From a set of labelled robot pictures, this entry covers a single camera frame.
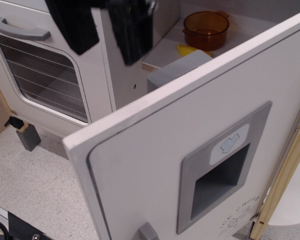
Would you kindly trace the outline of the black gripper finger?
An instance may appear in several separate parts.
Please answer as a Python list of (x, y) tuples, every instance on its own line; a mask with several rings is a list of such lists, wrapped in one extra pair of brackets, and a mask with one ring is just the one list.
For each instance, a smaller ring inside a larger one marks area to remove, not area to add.
[(107, 2), (114, 36), (125, 65), (133, 65), (152, 49), (156, 7), (156, 0)]
[(93, 0), (47, 0), (49, 13), (69, 47), (82, 55), (99, 43)]

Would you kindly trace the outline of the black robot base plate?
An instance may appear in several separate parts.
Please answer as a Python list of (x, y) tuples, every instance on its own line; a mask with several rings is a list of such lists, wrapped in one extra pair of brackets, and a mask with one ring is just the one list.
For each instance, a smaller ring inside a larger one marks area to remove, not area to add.
[(8, 232), (11, 240), (52, 240), (44, 232), (8, 212)]

